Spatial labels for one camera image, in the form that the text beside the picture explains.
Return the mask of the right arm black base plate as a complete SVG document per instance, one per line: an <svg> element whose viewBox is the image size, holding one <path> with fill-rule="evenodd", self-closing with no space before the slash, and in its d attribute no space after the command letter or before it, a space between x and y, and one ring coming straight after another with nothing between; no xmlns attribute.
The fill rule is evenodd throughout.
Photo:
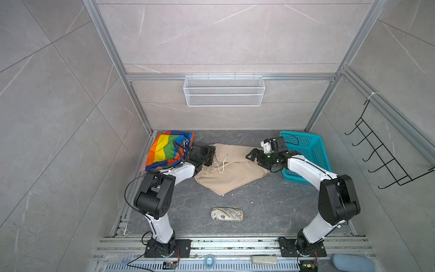
<svg viewBox="0 0 435 272"><path fill-rule="evenodd" d="M326 257L326 249L323 241L311 244L303 238L288 239L279 237L279 249L282 257Z"/></svg>

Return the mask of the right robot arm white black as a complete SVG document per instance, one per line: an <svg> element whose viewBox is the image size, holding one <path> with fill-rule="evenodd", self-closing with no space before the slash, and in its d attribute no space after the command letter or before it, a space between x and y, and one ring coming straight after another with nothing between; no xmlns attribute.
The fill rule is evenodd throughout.
<svg viewBox="0 0 435 272"><path fill-rule="evenodd" d="M355 185L348 175L328 172L296 151L265 154L254 148L246 158L269 171L280 165L297 173L318 190L318 214L299 231L295 242L302 256L310 256L319 250L327 235L361 212Z"/></svg>

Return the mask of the beige shorts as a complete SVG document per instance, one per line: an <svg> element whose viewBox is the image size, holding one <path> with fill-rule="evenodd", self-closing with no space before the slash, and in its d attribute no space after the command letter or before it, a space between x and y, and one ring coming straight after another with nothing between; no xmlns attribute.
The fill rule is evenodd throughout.
<svg viewBox="0 0 435 272"><path fill-rule="evenodd" d="M256 162L246 158L252 151L252 147L220 143L214 146L215 155L212 165L203 166L195 176L195 180L220 196L261 179L269 173Z"/></svg>

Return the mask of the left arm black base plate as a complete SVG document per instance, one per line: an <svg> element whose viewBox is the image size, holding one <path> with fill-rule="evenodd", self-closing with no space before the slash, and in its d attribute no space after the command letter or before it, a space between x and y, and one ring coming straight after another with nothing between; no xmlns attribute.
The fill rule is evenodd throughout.
<svg viewBox="0 0 435 272"><path fill-rule="evenodd" d="M162 244L150 239L146 245L145 258L190 257L191 240L171 239L168 244Z"/></svg>

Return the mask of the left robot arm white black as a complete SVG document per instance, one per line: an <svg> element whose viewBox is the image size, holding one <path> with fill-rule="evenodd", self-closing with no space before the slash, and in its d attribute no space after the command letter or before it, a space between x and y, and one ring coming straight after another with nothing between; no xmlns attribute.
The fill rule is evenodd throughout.
<svg viewBox="0 0 435 272"><path fill-rule="evenodd" d="M211 166L216 147L210 145L183 147L174 143L175 151L181 155L181 163L170 170L149 170L134 198L134 207L145 216L151 227L151 245L160 255L169 257L176 250L175 232L170 225L167 212L170 208L174 187L193 178L203 166Z"/></svg>

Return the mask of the rainbow striped shorts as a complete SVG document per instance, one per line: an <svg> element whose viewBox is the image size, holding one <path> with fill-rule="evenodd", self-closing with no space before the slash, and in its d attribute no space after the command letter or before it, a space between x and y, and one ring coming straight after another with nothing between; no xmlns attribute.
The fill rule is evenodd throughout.
<svg viewBox="0 0 435 272"><path fill-rule="evenodd" d="M187 160L193 139L193 131L171 130L158 134L148 153L145 172L172 168Z"/></svg>

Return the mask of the teal plastic basket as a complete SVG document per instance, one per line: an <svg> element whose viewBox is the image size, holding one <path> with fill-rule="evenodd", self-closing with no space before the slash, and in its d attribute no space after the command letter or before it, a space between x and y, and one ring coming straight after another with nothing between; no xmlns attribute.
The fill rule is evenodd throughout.
<svg viewBox="0 0 435 272"><path fill-rule="evenodd" d="M309 161L331 172L324 142L320 136L296 131L281 131L289 150L295 150L305 156Z"/></svg>

